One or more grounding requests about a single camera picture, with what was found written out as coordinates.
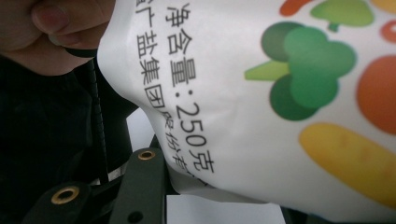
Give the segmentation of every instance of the orange carrot illustration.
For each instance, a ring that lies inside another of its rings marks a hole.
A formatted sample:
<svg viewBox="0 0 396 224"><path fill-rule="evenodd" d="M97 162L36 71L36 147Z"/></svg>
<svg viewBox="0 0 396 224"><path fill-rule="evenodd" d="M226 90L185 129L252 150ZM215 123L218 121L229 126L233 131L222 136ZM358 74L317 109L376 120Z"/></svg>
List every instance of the orange carrot illustration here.
<svg viewBox="0 0 396 224"><path fill-rule="evenodd" d="M280 14L282 16L292 16L296 14L300 8L312 0L286 0L280 8Z"/></svg>

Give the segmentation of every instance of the vegetable illustration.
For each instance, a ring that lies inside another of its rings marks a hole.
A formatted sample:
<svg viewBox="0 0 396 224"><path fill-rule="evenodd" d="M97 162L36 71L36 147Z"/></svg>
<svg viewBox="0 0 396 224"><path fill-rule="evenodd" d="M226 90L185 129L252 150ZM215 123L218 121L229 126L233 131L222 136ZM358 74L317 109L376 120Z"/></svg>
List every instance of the vegetable illustration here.
<svg viewBox="0 0 396 224"><path fill-rule="evenodd" d="M372 62L361 76L357 98L361 113L380 130L396 134L396 55Z"/></svg>
<svg viewBox="0 0 396 224"><path fill-rule="evenodd" d="M381 28L381 35L389 42L396 43L396 21L387 22Z"/></svg>
<svg viewBox="0 0 396 224"><path fill-rule="evenodd" d="M362 0L327 0L314 7L311 15L329 21L329 30L334 32L340 24L359 27L374 21L371 9Z"/></svg>
<svg viewBox="0 0 396 224"><path fill-rule="evenodd" d="M284 48L285 38L290 31L300 27L304 26L296 22L280 22L268 27L262 35L262 50L271 59L286 63L289 54Z"/></svg>
<svg viewBox="0 0 396 224"><path fill-rule="evenodd" d="M296 14L300 8L312 0L286 0L280 8L280 14L282 16L292 16Z"/></svg>
<svg viewBox="0 0 396 224"><path fill-rule="evenodd" d="M338 92L337 78L348 73L355 63L355 53L340 42L329 42L315 28L291 31L285 38L293 80L290 90L294 100L308 108L320 108Z"/></svg>
<svg viewBox="0 0 396 224"><path fill-rule="evenodd" d="M316 123L300 144L321 168L366 197L396 209L396 155L344 127Z"/></svg>
<svg viewBox="0 0 396 224"><path fill-rule="evenodd" d="M262 49L272 61L248 69L245 79L274 81L271 107L288 120L307 119L329 104L338 92L338 78L356 62L348 45L289 21L265 30Z"/></svg>
<svg viewBox="0 0 396 224"><path fill-rule="evenodd" d="M389 13L396 14L396 1L395 0L372 0L372 3Z"/></svg>
<svg viewBox="0 0 396 224"><path fill-rule="evenodd" d="M307 119L318 110L307 108L295 102L290 92L291 75L280 78L272 87L270 94L271 107L282 118L288 120Z"/></svg>

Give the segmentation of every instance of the white surface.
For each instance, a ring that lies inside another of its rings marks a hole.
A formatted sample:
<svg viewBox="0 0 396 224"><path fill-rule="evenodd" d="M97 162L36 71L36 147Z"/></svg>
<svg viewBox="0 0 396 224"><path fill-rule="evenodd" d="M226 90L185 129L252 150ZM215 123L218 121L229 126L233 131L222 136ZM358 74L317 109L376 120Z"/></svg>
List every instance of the white surface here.
<svg viewBox="0 0 396 224"><path fill-rule="evenodd" d="M284 224L279 206L218 203L196 196L168 196L168 224Z"/></svg>
<svg viewBox="0 0 396 224"><path fill-rule="evenodd" d="M154 130L152 130L149 119L143 110L136 109L127 121L132 151L148 147L154 136Z"/></svg>

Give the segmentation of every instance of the black jacket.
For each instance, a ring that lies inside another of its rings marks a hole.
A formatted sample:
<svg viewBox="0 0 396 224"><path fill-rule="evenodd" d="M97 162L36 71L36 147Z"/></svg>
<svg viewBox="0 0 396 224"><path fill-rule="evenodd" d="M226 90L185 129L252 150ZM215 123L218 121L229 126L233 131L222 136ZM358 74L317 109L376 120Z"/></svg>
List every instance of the black jacket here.
<svg viewBox="0 0 396 224"><path fill-rule="evenodd" d="M56 185L99 176L91 88L78 69L43 77L0 59L0 223L21 219ZM97 85L112 171L132 153L126 118L136 106L121 99L100 73Z"/></svg>

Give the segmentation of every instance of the yellow vegetable illustration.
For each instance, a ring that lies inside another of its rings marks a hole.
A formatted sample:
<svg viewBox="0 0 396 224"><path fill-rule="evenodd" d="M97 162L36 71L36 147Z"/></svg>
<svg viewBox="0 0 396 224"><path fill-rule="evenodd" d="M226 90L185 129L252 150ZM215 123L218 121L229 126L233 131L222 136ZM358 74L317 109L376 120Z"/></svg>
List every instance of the yellow vegetable illustration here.
<svg viewBox="0 0 396 224"><path fill-rule="evenodd" d="M357 192L396 209L396 155L344 127L316 123L300 144L319 166Z"/></svg>
<svg viewBox="0 0 396 224"><path fill-rule="evenodd" d="M396 14L395 0L372 0L372 3L384 11Z"/></svg>

